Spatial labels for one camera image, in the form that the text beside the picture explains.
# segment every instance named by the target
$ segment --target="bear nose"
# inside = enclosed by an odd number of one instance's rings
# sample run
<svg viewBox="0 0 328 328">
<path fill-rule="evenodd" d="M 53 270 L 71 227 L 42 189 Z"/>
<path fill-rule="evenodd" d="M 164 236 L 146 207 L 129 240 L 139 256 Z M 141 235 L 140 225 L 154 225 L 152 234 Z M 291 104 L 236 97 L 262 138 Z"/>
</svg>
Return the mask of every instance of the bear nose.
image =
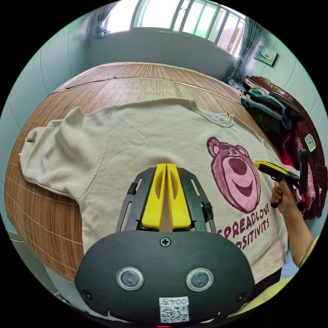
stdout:
<svg viewBox="0 0 328 328">
<path fill-rule="evenodd" d="M 247 164 L 240 158 L 229 159 L 229 165 L 238 175 L 244 175 L 247 171 Z"/>
</svg>

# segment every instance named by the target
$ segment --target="pile of clothes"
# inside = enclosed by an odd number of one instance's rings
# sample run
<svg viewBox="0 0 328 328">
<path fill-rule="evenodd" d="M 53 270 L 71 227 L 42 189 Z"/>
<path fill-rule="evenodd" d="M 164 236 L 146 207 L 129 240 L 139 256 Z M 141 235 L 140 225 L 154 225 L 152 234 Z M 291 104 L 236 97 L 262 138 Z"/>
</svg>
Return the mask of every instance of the pile of clothes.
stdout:
<svg viewBox="0 0 328 328">
<path fill-rule="evenodd" d="M 278 149 L 282 163 L 300 170 L 299 153 L 303 149 L 297 132 L 297 123 L 303 121 L 300 112 L 283 104 L 273 94 L 257 86 L 243 92 L 241 103 Z M 305 194 L 300 194 L 299 190 L 295 191 L 297 207 L 302 213 L 309 210 L 315 200 L 313 176 L 309 164 L 307 182 Z"/>
</svg>

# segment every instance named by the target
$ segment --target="beige sweatshirt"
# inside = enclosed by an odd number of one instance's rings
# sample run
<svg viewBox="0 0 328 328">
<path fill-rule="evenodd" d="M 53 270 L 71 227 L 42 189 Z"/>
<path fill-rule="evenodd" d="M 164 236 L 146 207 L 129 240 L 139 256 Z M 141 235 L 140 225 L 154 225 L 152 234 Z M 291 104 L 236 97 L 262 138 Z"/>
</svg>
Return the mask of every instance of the beige sweatshirt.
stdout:
<svg viewBox="0 0 328 328">
<path fill-rule="evenodd" d="M 257 283 L 284 264 L 287 231 L 282 215 L 270 206 L 274 181 L 255 169 L 255 160 L 299 174 L 235 116 L 201 110 L 182 98 L 90 114 L 74 108 L 63 120 L 30 131 L 20 153 L 28 182 L 79 204 L 84 252 L 115 232 L 138 173 L 161 163 L 185 168 L 211 202 L 218 234 L 244 252 Z"/>
</svg>

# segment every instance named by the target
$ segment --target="wooden furniture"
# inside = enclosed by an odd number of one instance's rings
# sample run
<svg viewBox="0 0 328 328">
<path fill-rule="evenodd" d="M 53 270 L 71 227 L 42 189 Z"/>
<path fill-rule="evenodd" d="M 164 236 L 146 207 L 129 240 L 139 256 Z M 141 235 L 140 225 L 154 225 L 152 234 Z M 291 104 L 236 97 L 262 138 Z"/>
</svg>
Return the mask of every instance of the wooden furniture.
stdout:
<svg viewBox="0 0 328 328">
<path fill-rule="evenodd" d="M 28 132 L 63 119 L 79 106 L 84 113 L 140 100 L 193 98 L 200 108 L 229 111 L 269 144 L 229 85 L 203 74 L 166 65 L 115 63 L 95 67 L 50 94 L 22 129 L 12 150 L 5 180 L 8 218 L 30 250 L 50 269 L 73 281 L 83 257 L 81 215 L 77 203 L 24 180 L 18 153 Z"/>
<path fill-rule="evenodd" d="M 328 173 L 325 164 L 324 152 L 322 149 L 321 141 L 318 132 L 304 107 L 287 91 L 283 90 L 279 86 L 273 84 L 270 80 L 259 77 L 251 76 L 243 79 L 243 85 L 246 89 L 251 88 L 253 85 L 261 86 L 270 92 L 270 95 L 276 97 L 280 102 L 288 105 L 301 113 L 304 118 L 303 122 L 298 123 L 298 136 L 301 139 L 303 148 L 305 148 L 309 155 L 309 164 L 312 170 L 313 183 L 316 193 L 316 199 L 312 203 L 309 211 L 304 213 L 304 219 L 313 219 L 316 216 L 320 217 L 322 209 L 325 204 L 325 199 L 328 189 Z M 315 150 L 311 153 L 305 142 L 305 138 L 308 134 L 311 134 L 316 143 Z"/>
</svg>

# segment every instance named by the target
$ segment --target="qr code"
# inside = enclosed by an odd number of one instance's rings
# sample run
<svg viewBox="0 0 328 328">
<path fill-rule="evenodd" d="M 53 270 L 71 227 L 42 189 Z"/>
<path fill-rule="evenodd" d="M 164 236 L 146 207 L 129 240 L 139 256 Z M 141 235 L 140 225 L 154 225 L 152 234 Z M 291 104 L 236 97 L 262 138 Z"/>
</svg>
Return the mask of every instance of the qr code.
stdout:
<svg viewBox="0 0 328 328">
<path fill-rule="evenodd" d="M 161 323 L 189 321 L 188 306 L 161 307 Z"/>
</svg>

